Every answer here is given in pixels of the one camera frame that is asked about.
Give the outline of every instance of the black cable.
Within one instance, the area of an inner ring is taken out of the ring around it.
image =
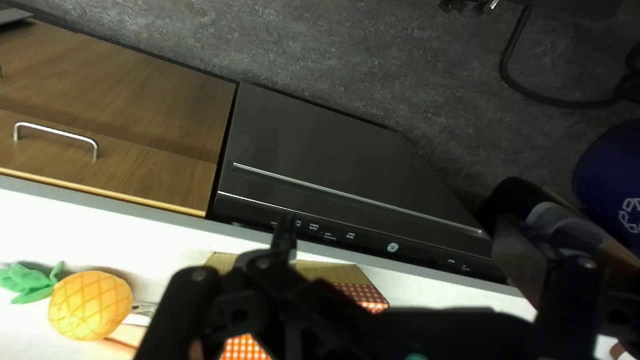
[[[535,90],[530,90],[530,87],[522,86],[518,79],[514,79],[514,75],[507,69],[507,63],[510,63],[510,57],[514,55],[515,44],[528,23],[530,13],[531,13],[531,5],[523,5],[520,11],[520,18],[515,22],[515,28],[506,41],[506,48],[500,57],[502,81],[506,81],[511,90],[520,91],[522,96],[525,96],[530,100],[535,100],[545,106],[556,106],[556,108],[588,109],[588,108],[607,108],[607,106],[616,104],[620,100],[616,94],[612,94],[610,97],[599,97],[599,100],[562,100],[562,97],[552,97],[552,96],[539,94]]]

